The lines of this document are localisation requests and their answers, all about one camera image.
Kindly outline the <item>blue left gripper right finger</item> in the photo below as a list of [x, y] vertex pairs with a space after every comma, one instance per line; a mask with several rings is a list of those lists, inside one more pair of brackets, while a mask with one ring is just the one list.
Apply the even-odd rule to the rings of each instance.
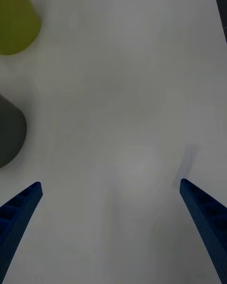
[[180, 195], [221, 283], [227, 283], [227, 208], [185, 178], [180, 183]]

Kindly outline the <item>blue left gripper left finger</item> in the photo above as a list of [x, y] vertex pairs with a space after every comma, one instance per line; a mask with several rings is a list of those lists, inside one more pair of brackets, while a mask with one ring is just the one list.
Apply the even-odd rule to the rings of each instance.
[[42, 185], [35, 182], [0, 207], [0, 283], [42, 196]]

